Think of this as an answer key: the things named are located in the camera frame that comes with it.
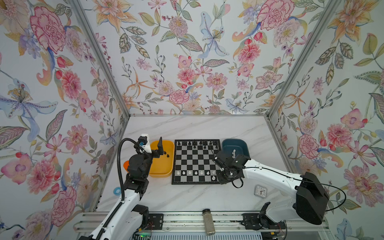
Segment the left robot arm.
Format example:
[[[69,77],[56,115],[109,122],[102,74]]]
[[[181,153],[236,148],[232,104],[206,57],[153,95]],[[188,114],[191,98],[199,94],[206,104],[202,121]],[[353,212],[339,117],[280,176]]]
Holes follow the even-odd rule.
[[[136,154],[130,157],[126,178],[123,179],[121,152],[123,144],[134,145]],[[145,194],[148,176],[154,159],[164,155],[163,139],[158,141],[157,148],[151,149],[149,135],[142,134],[137,141],[124,138],[118,145],[117,171],[121,196],[112,211],[88,237],[80,236],[80,240],[132,240],[139,230],[149,226],[149,208],[139,202]]]

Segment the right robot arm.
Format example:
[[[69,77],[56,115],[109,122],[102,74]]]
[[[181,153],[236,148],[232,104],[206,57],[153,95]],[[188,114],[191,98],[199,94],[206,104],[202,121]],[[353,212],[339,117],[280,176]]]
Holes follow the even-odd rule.
[[[250,179],[286,195],[286,199],[263,205],[255,219],[259,229],[270,229],[272,225],[294,219],[302,219],[313,225],[322,224],[330,197],[314,174],[284,172],[245,155],[233,158],[222,151],[213,157],[213,162],[219,167],[217,178],[221,185]]]

